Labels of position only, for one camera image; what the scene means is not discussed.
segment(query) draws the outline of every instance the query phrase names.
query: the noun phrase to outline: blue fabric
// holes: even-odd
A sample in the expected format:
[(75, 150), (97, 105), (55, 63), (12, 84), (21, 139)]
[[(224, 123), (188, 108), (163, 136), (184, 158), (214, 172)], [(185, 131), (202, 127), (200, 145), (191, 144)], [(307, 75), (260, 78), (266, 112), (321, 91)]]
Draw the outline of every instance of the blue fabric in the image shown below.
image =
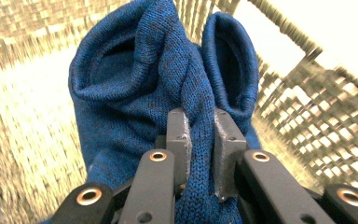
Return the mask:
[(133, 177), (141, 156), (166, 133), (168, 112), (182, 107), (193, 154), (176, 223), (241, 223), (236, 200), (219, 203), (213, 194), (213, 111), (226, 110), (247, 134), (257, 60), (243, 27), (226, 14), (208, 19), (202, 41), (200, 53), (172, 0), (130, 2), (85, 36), (71, 63), (69, 89), (87, 182), (114, 188)]

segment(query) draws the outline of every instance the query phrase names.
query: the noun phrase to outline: sock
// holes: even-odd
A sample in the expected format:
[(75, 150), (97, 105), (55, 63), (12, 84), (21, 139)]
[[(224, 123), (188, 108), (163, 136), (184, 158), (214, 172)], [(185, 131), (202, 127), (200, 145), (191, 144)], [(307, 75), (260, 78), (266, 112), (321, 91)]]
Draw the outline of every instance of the sock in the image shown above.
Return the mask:
[(201, 54), (216, 106), (231, 115), (251, 148), (260, 149), (251, 124), (259, 75), (250, 37), (232, 16), (214, 13), (202, 34)]
[(133, 177), (141, 156), (166, 133), (168, 112), (182, 107), (193, 149), (175, 222), (241, 222), (235, 201), (219, 203), (210, 191), (213, 90), (171, 0), (136, 0), (101, 20), (77, 50), (69, 89), (87, 182), (113, 189)]

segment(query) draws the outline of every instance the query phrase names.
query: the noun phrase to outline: woven basket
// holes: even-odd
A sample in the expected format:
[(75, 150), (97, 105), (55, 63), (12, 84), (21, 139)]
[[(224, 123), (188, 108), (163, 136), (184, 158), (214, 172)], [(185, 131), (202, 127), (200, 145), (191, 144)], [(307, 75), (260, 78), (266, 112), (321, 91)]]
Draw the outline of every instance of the woven basket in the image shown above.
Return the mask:
[[(41, 221), (84, 182), (68, 66), (87, 31), (127, 2), (0, 1), (0, 223)], [(174, 2), (200, 43), (207, 16), (232, 14), (239, 0)], [(267, 1), (253, 3), (306, 52), (285, 78), (260, 56), (254, 125), (263, 147), (310, 189), (358, 187), (358, 81), (322, 68), (314, 61), (322, 48)]]

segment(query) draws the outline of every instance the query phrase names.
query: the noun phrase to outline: blue knitted sock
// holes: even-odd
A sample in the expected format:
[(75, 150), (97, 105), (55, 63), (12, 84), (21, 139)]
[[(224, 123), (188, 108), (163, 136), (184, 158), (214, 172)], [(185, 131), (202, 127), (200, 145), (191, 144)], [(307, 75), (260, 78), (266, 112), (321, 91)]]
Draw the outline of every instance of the blue knitted sock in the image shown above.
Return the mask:
[(228, 14), (213, 14), (204, 28), (201, 53), (216, 106), (231, 115), (251, 148), (261, 148), (251, 125), (257, 98), (258, 63), (245, 29)]
[(78, 48), (69, 88), (88, 182), (114, 188), (133, 177), (181, 106), (193, 154), (176, 222), (241, 222), (235, 201), (219, 203), (211, 190), (213, 90), (171, 0), (134, 1), (101, 20)]

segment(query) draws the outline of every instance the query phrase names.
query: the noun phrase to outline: knit texture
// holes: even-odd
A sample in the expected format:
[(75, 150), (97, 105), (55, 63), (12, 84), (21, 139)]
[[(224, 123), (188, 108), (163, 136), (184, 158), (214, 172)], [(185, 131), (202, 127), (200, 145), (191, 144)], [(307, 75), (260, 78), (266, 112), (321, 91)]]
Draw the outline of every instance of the knit texture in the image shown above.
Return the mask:
[[(226, 34), (225, 26), (236, 33)], [(236, 200), (219, 203), (213, 194), (213, 118), (216, 106), (225, 109), (247, 132), (257, 62), (249, 37), (232, 17), (212, 16), (204, 35), (205, 68), (172, 1), (140, 0), (110, 13), (85, 36), (71, 63), (69, 89), (87, 182), (114, 188), (133, 177), (141, 156), (166, 133), (168, 112), (182, 107), (193, 150), (175, 222), (241, 223)], [(220, 35), (223, 41), (215, 41)]]

